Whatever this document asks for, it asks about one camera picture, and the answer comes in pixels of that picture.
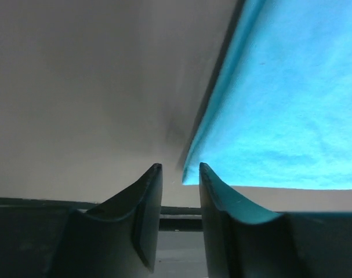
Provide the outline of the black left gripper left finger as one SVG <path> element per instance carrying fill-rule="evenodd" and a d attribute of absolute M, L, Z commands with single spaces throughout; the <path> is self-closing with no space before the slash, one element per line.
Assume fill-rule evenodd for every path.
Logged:
<path fill-rule="evenodd" d="M 149 277 L 161 215 L 162 166 L 105 202 L 68 218 L 48 277 Z"/>

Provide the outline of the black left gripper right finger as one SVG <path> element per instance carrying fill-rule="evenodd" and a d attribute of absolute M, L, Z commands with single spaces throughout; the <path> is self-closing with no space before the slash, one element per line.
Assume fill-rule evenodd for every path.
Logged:
<path fill-rule="evenodd" d="M 352 212 L 268 210 L 199 166 L 209 277 L 352 277 Z"/>

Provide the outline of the cyan t shirt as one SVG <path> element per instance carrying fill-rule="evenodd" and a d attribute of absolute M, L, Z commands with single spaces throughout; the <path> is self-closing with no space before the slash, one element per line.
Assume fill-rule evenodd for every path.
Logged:
<path fill-rule="evenodd" d="M 246 1 L 183 185 L 352 189 L 352 1 Z"/>

